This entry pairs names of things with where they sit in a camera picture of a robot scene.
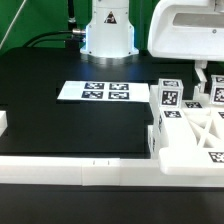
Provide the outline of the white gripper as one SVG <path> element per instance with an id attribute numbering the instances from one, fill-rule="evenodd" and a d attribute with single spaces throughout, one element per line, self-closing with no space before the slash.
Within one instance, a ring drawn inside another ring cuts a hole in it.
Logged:
<path id="1" fill-rule="evenodd" d="M 160 0 L 147 48 L 154 57 L 196 60 L 193 98 L 199 99 L 207 83 L 206 61 L 224 61 L 224 0 Z"/>

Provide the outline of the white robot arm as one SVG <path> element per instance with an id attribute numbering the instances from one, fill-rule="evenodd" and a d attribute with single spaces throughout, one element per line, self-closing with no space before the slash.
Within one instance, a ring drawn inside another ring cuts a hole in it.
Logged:
<path id="1" fill-rule="evenodd" d="M 139 54 L 128 16 L 129 0 L 93 0 L 93 16 L 86 26 L 83 58 L 101 64 L 119 64 Z M 147 50 L 157 58 L 195 62 L 204 95 L 209 61 L 224 61 L 224 0 L 160 0 L 152 15 Z"/>

